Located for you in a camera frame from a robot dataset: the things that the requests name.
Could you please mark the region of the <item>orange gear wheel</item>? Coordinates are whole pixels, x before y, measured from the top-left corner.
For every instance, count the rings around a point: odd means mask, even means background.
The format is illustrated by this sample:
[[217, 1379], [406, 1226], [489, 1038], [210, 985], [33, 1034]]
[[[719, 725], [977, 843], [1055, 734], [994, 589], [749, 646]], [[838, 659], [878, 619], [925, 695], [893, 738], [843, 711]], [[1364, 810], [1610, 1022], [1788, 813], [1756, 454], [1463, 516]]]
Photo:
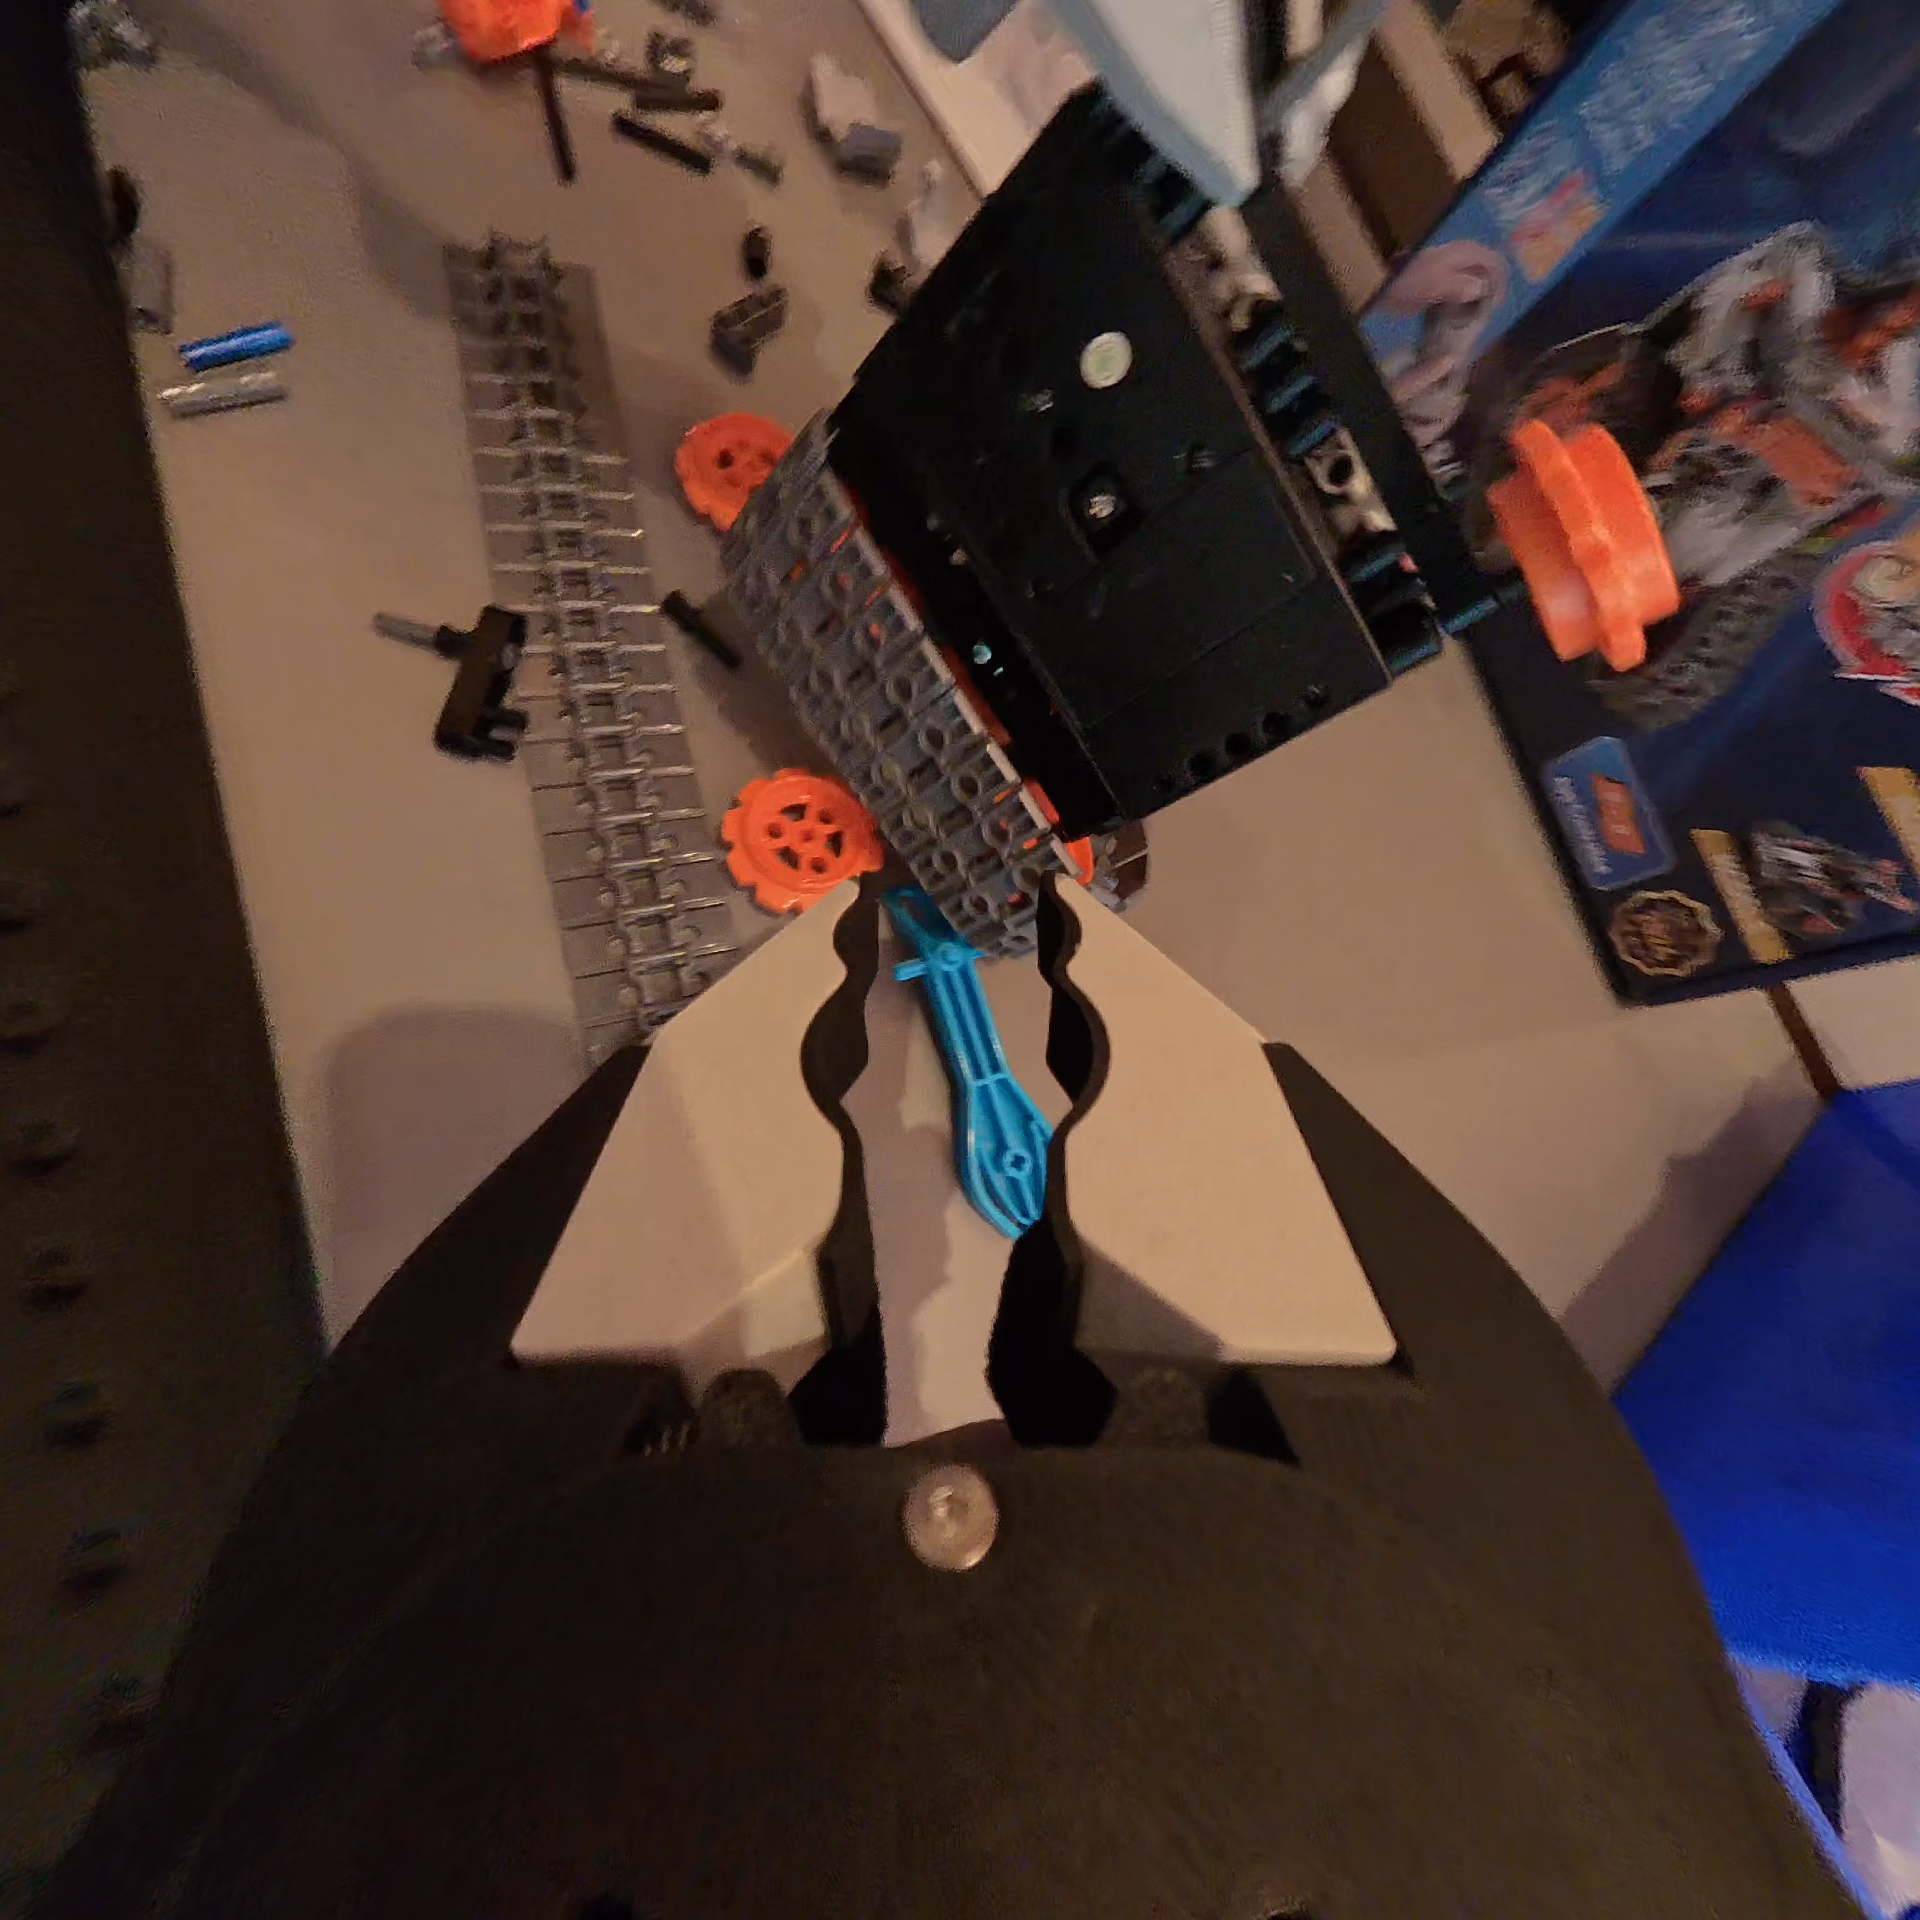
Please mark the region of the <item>orange gear wheel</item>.
[[674, 446], [671, 466], [682, 498], [697, 518], [725, 535], [791, 446], [794, 434], [766, 417], [709, 417], [691, 426]]
[[803, 767], [742, 783], [718, 837], [731, 882], [777, 916], [812, 910], [838, 885], [881, 873], [890, 858], [854, 795]]
[[1543, 419], [1506, 437], [1510, 470], [1485, 506], [1557, 659], [1639, 671], [1681, 606], [1661, 526], [1615, 437]]

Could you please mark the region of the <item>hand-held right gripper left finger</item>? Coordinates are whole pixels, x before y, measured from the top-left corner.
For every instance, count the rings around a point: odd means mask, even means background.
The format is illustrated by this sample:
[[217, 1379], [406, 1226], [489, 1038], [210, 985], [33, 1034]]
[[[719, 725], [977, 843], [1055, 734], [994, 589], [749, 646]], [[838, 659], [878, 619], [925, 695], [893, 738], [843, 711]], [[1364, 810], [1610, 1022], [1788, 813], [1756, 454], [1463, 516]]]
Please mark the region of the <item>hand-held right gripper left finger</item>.
[[518, 1362], [651, 1362], [691, 1396], [761, 1372], [804, 1436], [884, 1433], [849, 1114], [878, 947], [878, 887], [838, 885], [657, 1034], [513, 1333]]

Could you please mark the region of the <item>black lever with grey axle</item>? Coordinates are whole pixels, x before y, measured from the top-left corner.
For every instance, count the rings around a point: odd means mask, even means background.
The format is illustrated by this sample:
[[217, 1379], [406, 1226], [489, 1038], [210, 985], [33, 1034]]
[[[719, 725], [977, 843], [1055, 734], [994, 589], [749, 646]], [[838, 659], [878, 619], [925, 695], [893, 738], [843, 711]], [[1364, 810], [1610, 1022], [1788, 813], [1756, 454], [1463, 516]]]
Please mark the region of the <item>black lever with grey axle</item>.
[[530, 725], [513, 705], [515, 676], [529, 642], [529, 614], [484, 606], [469, 628], [375, 613], [375, 634], [450, 663], [452, 679], [434, 722], [434, 748], [458, 761], [515, 761]]

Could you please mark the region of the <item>teal plastic wrench tool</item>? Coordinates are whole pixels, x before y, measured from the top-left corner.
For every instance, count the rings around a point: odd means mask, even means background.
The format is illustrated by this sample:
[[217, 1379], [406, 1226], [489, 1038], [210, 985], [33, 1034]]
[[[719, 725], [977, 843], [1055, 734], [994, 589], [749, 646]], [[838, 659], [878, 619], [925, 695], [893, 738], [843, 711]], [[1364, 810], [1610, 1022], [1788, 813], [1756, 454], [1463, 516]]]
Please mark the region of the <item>teal plastic wrench tool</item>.
[[971, 1209], [1015, 1241], [1045, 1209], [1050, 1119], [1007, 1063], [981, 983], [981, 953], [916, 885], [887, 890], [883, 906], [906, 947], [897, 980], [919, 985], [943, 1061], [958, 1185]]

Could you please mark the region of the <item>blue plastic bin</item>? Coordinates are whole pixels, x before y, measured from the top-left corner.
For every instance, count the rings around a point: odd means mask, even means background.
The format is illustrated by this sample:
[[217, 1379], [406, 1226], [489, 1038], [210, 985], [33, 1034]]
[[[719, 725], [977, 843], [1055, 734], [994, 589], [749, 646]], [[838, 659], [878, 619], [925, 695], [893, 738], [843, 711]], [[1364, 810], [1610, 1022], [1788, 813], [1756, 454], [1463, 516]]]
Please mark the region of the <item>blue plastic bin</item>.
[[1917, 1083], [1843, 1093], [1615, 1390], [1743, 1665], [1917, 1686]]

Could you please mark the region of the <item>robot kit box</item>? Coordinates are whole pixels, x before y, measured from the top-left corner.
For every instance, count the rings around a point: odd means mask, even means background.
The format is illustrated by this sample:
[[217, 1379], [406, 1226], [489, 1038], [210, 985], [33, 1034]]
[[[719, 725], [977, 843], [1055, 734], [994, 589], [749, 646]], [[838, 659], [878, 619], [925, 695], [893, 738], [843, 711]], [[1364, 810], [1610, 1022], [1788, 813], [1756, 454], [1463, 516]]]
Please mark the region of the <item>robot kit box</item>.
[[1917, 5], [1613, 5], [1362, 310], [1434, 479], [1602, 426], [1639, 671], [1466, 630], [1613, 995], [1915, 955]]

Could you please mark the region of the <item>black dimpled mat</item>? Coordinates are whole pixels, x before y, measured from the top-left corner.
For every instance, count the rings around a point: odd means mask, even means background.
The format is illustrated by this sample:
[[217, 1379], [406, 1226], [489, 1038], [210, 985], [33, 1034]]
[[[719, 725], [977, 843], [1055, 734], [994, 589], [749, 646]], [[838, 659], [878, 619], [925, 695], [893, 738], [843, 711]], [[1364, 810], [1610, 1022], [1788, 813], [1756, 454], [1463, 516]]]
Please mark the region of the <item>black dimpled mat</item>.
[[148, 1741], [318, 1356], [61, 5], [5, 5], [5, 1915]]

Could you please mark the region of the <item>white book stand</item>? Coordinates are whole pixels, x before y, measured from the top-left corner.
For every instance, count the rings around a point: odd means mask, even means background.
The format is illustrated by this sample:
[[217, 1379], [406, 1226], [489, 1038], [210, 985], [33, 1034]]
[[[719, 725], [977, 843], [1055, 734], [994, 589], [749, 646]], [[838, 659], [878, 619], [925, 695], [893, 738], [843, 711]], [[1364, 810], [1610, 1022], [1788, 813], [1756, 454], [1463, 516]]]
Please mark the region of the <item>white book stand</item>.
[[1387, 3], [862, 3], [859, 12], [987, 197], [1068, 94], [1093, 85], [1214, 203], [1258, 174], [1300, 185], [1394, 7]]

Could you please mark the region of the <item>black axle rod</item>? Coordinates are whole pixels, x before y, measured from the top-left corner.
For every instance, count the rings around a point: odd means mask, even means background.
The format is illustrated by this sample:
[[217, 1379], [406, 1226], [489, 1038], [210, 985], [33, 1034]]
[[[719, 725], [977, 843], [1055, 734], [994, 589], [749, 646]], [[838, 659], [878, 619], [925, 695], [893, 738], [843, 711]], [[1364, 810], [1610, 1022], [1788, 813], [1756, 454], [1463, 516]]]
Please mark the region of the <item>black axle rod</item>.
[[615, 133], [649, 154], [658, 154], [692, 174], [709, 174], [713, 159], [691, 138], [666, 133], [658, 121], [667, 114], [703, 116], [719, 113], [725, 94], [716, 86], [697, 86], [683, 76], [658, 76], [599, 54], [563, 50], [555, 41], [534, 47], [523, 63], [532, 73], [534, 95], [541, 113], [546, 146], [563, 185], [579, 178], [579, 154], [574, 148], [561, 83], [585, 79], [597, 86], [618, 89], [626, 95], [622, 113], [613, 114]]

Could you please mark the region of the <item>grey toy robot vehicle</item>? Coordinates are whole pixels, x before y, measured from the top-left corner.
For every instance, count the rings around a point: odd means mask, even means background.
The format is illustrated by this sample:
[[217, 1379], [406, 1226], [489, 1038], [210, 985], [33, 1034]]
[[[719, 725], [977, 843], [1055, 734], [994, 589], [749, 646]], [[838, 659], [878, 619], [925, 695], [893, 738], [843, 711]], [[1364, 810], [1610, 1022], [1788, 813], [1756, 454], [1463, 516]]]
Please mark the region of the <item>grey toy robot vehicle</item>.
[[1037, 940], [1122, 838], [1538, 588], [1429, 470], [1285, 188], [1214, 210], [1094, 86], [989, 193], [725, 538], [727, 594], [934, 916]]

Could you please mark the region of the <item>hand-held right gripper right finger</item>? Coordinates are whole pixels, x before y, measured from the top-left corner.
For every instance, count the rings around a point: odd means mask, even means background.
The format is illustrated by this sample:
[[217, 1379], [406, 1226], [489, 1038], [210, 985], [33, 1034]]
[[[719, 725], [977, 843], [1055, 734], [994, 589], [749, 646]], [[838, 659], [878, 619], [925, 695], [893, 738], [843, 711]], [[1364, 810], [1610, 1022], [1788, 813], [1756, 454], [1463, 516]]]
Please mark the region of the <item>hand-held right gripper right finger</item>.
[[1233, 1433], [1278, 1370], [1398, 1342], [1262, 1035], [1076, 885], [1041, 901], [1068, 1115], [996, 1306], [1013, 1436], [1101, 1436], [1122, 1398]]

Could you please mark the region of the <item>orange toy piece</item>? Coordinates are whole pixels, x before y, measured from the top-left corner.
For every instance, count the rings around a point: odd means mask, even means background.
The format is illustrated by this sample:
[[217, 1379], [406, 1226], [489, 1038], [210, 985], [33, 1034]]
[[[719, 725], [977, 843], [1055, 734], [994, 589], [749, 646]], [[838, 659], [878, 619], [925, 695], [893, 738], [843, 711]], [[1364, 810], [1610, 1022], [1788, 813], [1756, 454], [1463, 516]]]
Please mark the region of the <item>orange toy piece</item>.
[[436, 3], [438, 20], [471, 63], [534, 54], [574, 34], [574, 3]]

